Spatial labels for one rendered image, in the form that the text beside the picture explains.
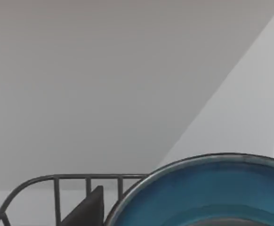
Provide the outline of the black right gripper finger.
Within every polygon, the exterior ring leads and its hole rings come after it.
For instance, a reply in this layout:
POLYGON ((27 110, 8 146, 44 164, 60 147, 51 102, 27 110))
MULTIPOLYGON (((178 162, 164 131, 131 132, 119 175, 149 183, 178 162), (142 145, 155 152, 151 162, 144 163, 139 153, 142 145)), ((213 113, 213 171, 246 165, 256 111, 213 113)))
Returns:
POLYGON ((61 222, 61 226, 104 226, 104 188, 97 186, 61 222))

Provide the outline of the blue plate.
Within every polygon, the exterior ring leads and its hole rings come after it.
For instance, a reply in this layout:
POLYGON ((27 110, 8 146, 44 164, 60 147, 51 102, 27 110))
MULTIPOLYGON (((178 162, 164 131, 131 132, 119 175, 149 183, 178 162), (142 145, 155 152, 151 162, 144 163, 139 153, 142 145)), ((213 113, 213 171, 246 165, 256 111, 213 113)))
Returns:
POLYGON ((135 183, 105 226, 190 226, 219 218, 274 226, 274 158, 215 153, 167 164, 135 183))

